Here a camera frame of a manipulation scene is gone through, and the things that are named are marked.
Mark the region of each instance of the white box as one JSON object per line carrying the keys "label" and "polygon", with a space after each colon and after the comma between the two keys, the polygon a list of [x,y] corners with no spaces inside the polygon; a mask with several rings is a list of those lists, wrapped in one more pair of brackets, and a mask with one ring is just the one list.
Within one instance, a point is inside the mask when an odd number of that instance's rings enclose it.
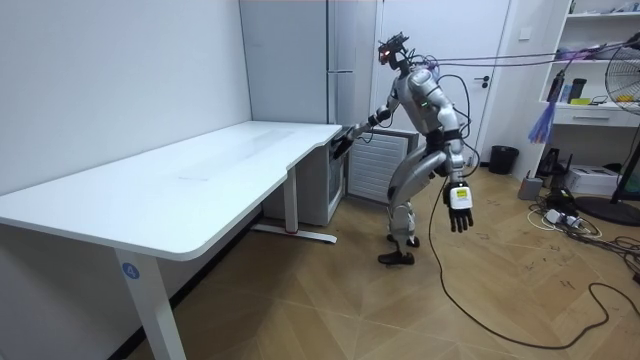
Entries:
{"label": "white box", "polygon": [[611,196],[618,174],[601,166],[571,165],[564,184],[572,193]]}

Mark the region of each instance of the desk leg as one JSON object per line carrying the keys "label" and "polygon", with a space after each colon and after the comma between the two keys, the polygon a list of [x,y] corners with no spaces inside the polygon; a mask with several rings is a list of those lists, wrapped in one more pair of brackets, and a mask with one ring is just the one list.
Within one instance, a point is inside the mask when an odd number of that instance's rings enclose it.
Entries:
{"label": "desk leg", "polygon": [[284,229],[262,224],[256,224],[252,229],[335,244],[338,241],[335,236],[298,230],[298,198],[296,192],[296,168],[292,167],[287,172],[287,180],[284,182]]}
{"label": "desk leg", "polygon": [[156,360],[186,360],[154,257],[116,249],[120,270]]}

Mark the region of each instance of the humanoid robot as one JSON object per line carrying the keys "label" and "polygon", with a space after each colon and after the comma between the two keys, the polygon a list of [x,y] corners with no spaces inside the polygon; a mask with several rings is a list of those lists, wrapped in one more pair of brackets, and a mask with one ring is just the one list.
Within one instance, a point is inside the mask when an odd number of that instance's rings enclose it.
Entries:
{"label": "humanoid robot", "polygon": [[353,142],[365,132],[392,117],[402,105],[415,129],[426,137],[426,145],[411,152],[398,166],[387,192],[389,206],[389,235],[396,243],[396,251],[378,256],[385,265],[413,265],[415,259],[407,247],[419,247],[415,236],[415,215],[410,199],[422,191],[434,172],[448,177],[444,203],[449,207],[451,231],[463,232],[473,226],[471,189],[464,179],[464,141],[453,103],[445,96],[432,72],[412,61],[404,42],[409,38],[402,33],[392,37],[379,48],[379,61],[387,63],[400,74],[393,81],[386,105],[378,108],[367,121],[354,125],[332,141],[335,159],[345,154]]}

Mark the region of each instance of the electric fan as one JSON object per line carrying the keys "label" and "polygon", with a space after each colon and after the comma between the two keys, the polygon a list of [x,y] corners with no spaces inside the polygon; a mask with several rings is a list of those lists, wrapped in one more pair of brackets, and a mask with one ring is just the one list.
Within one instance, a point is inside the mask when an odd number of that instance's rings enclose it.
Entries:
{"label": "electric fan", "polygon": [[[605,74],[605,85],[611,101],[621,109],[640,116],[640,44],[637,40],[633,42],[632,40],[628,42],[629,46],[621,47],[611,58]],[[628,196],[625,193],[638,158],[640,158],[640,145],[636,148],[631,161],[626,164],[626,171],[622,178],[619,178],[620,182],[611,199],[579,197],[576,198],[578,210],[614,224],[640,227],[640,209],[620,202],[622,198],[640,200],[640,194]]]}

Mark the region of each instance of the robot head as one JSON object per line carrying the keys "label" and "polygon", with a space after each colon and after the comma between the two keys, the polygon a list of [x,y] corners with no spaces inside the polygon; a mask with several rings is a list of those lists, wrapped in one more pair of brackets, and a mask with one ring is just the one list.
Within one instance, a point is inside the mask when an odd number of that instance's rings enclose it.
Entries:
{"label": "robot head", "polygon": [[387,40],[386,43],[381,42],[380,47],[378,47],[378,60],[380,64],[386,65],[389,63],[392,69],[397,69],[396,54],[407,51],[403,45],[407,40],[409,40],[409,37],[404,36],[402,32],[400,32],[398,35]]}

